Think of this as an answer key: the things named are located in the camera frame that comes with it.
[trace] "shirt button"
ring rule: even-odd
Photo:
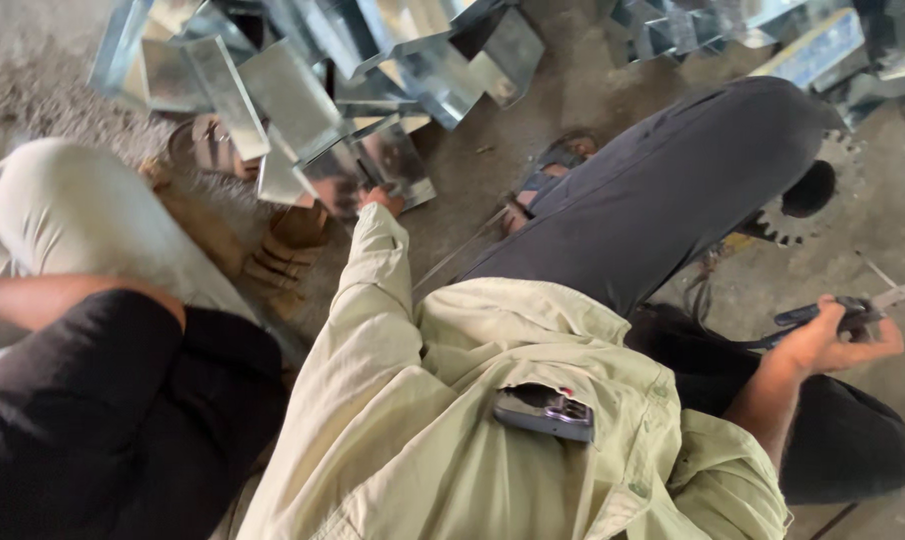
[[[637,482],[632,482],[629,484],[629,491],[635,493],[643,499],[645,499],[647,495],[650,495],[650,492],[647,491],[646,486]]]

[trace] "leg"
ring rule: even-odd
[[[683,408],[722,416],[759,365],[755,352],[702,330],[672,306],[639,310],[626,344],[672,369]],[[785,451],[790,505],[851,503],[905,485],[905,424],[878,399],[830,376],[802,386]]]
[[[579,290],[619,314],[810,169],[826,119],[785,80],[749,78],[646,118],[530,205],[463,279]]]
[[[45,139],[0,162],[0,241],[30,274],[138,278],[255,320],[143,178],[104,150]]]

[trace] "hand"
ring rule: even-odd
[[[402,195],[390,197],[389,188],[390,186],[387,185],[377,185],[372,191],[360,189],[359,207],[363,208],[366,205],[379,203],[386,207],[389,214],[393,215],[393,217],[399,217],[399,213],[403,211],[403,207],[406,205],[406,198]]]
[[[800,373],[814,375],[902,354],[903,335],[891,318],[878,322],[878,341],[848,343],[837,335],[845,307],[828,294],[819,297],[818,305],[819,315],[782,338],[762,358],[764,362],[792,362]]]

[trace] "light green shirt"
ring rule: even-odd
[[[272,539],[783,538],[745,430],[680,411],[627,322],[555,283],[479,278],[415,309],[409,235],[363,209],[325,327],[239,532]],[[592,444],[506,427],[498,388],[572,390]]]

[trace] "scrap metal pile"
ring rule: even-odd
[[[905,96],[905,0],[597,0],[615,60],[729,42],[781,50],[753,75],[787,79],[835,106],[850,129],[879,104]]]
[[[351,217],[375,185],[434,198],[409,133],[456,128],[483,93],[511,106],[543,52],[504,0],[116,0],[89,85],[215,114],[189,132],[258,161],[260,199]]]

